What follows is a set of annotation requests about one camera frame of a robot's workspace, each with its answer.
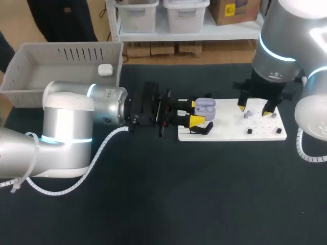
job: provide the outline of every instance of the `purple object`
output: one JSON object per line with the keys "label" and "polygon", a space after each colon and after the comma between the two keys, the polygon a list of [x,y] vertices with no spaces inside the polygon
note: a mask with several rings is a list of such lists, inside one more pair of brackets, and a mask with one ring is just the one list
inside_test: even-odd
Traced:
{"label": "purple object", "polygon": [[206,121],[212,121],[216,116],[216,101],[210,98],[198,98],[195,101],[194,115],[204,116]]}
{"label": "purple object", "polygon": [[198,98],[195,101],[196,106],[215,106],[216,105],[216,101],[214,99],[211,98]]}

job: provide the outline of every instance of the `glowing blue light ring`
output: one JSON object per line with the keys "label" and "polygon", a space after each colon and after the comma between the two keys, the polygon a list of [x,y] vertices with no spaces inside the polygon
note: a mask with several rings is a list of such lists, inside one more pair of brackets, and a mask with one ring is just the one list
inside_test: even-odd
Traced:
{"label": "glowing blue light ring", "polygon": [[288,61],[288,62],[295,62],[296,60],[292,59],[292,58],[286,58],[286,57],[283,57],[283,56],[280,56],[280,55],[277,55],[275,53],[273,53],[272,51],[270,51],[265,45],[264,45],[264,42],[262,41],[262,38],[261,38],[261,33],[259,35],[259,40],[260,40],[260,44],[262,46],[262,48],[268,53],[270,54],[272,57],[276,58],[276,59],[279,59],[279,60],[283,60],[283,61]]}
{"label": "glowing blue light ring", "polygon": [[314,74],[316,74],[316,73],[318,73],[318,72],[320,72],[320,71],[323,71],[323,70],[327,70],[327,66],[324,66],[324,67],[321,67],[321,68],[318,68],[318,69],[314,70],[314,71],[310,74],[310,76],[308,77],[308,79],[309,79],[310,77],[312,77]]}
{"label": "glowing blue light ring", "polygon": [[96,84],[93,83],[93,84],[88,88],[88,91],[87,91],[87,94],[86,94],[87,97],[90,97],[91,92],[92,92],[92,89],[93,89],[93,87],[94,87],[95,85],[96,85]]}
{"label": "glowing blue light ring", "polygon": [[41,139],[42,139],[42,141],[48,142],[51,144],[58,143],[58,142],[61,142],[61,143],[88,143],[88,142],[92,141],[92,139],[68,139],[68,140],[63,141],[61,139],[47,137],[44,135],[41,136]]}

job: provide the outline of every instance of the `white plastic bin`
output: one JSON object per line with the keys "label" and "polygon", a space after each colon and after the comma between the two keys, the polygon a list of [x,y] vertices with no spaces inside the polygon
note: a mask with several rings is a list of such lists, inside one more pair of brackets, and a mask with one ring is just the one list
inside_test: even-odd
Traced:
{"label": "white plastic bin", "polygon": [[210,0],[163,0],[168,9],[171,33],[198,33],[203,26],[205,8]]}
{"label": "white plastic bin", "polygon": [[[41,108],[44,89],[55,80],[119,86],[122,53],[121,42],[25,43],[11,60],[0,93],[16,108]],[[100,76],[101,64],[111,64],[113,74]]]}
{"label": "white plastic bin", "polygon": [[119,4],[116,7],[125,32],[155,32],[155,13],[159,0],[148,4]]}

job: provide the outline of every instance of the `cable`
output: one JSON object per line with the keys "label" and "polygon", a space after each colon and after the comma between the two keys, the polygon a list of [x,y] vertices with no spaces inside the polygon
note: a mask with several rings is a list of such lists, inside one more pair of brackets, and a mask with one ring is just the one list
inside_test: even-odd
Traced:
{"label": "cable", "polygon": [[[307,78],[306,77],[302,77],[302,82],[303,82],[303,87],[306,85],[307,83]],[[298,154],[300,155],[300,157],[307,161],[307,162],[314,162],[314,163],[319,163],[319,162],[326,162],[327,161],[327,156],[322,156],[322,157],[311,157],[308,156],[302,148],[302,138],[303,138],[303,129],[302,128],[298,128],[297,131],[297,135],[296,135],[296,150],[298,152]]]}
{"label": "cable", "polygon": [[128,61],[128,56],[123,54],[123,57],[126,57],[126,60],[123,60],[123,64]]}
{"label": "cable", "polygon": [[25,135],[32,135],[34,138],[34,154],[33,154],[31,164],[30,164],[29,168],[27,169],[26,173],[24,174],[24,176],[17,183],[13,184],[11,193],[15,193],[18,189],[20,189],[20,185],[22,184],[22,182],[24,182],[25,179],[28,178],[29,175],[31,174],[31,172],[33,171],[35,164],[36,164],[37,155],[38,155],[39,149],[40,149],[40,141],[35,133],[27,132]]}
{"label": "cable", "polygon": [[36,163],[37,154],[39,152],[39,138],[37,137],[37,135],[34,133],[31,133],[31,132],[27,132],[25,135],[32,135],[34,138],[34,142],[35,142],[34,154],[33,154],[32,162],[22,178],[15,178],[15,179],[0,183],[0,188],[6,187],[9,185],[13,185],[13,188],[10,191],[11,193],[15,193],[15,191],[20,189],[20,185],[22,184],[22,182],[24,182],[24,180],[31,174],[31,172],[33,171],[33,168],[35,166],[35,163]]}
{"label": "cable", "polygon": [[106,8],[106,4],[104,4],[104,9],[101,10],[101,12],[99,14],[99,18],[102,18],[106,12],[107,12],[107,8]]}
{"label": "cable", "polygon": [[108,34],[107,42],[109,41],[110,36],[111,36],[111,32],[109,32],[109,34]]}
{"label": "cable", "polygon": [[12,180],[2,182],[2,183],[0,183],[0,188],[6,187],[6,186],[9,186],[9,185],[13,185],[13,184],[17,183],[19,180],[20,180],[20,178],[15,178],[15,179],[12,179]]}
{"label": "cable", "polygon": [[78,186],[80,186],[80,184],[83,183],[83,181],[86,179],[86,177],[88,176],[88,174],[91,172],[93,166],[95,165],[98,157],[101,154],[101,151],[103,150],[104,146],[107,144],[107,142],[117,133],[119,132],[128,132],[128,127],[120,127],[117,128],[115,130],[113,130],[102,142],[101,146],[99,147],[96,155],[94,156],[90,166],[88,167],[86,173],[79,179],[79,181],[77,181],[77,183],[73,186],[71,186],[70,188],[66,189],[66,190],[62,190],[62,191],[48,191],[48,190],[44,190],[41,187],[37,186],[30,178],[27,178],[27,182],[37,191],[45,194],[45,195],[65,195],[73,190],[75,190]]}

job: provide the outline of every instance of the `cardboard box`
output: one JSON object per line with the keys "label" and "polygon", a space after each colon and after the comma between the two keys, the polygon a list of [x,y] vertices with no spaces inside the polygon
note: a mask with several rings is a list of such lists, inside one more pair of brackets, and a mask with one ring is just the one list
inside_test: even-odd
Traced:
{"label": "cardboard box", "polygon": [[218,26],[256,20],[261,0],[210,0],[209,10]]}
{"label": "cardboard box", "polygon": [[126,45],[128,57],[148,57],[150,56],[149,42],[128,42]]}
{"label": "cardboard box", "polygon": [[178,54],[189,55],[192,54],[195,57],[200,57],[202,53],[201,41],[183,41],[179,42]]}
{"label": "cardboard box", "polygon": [[151,42],[151,55],[173,55],[174,42]]}

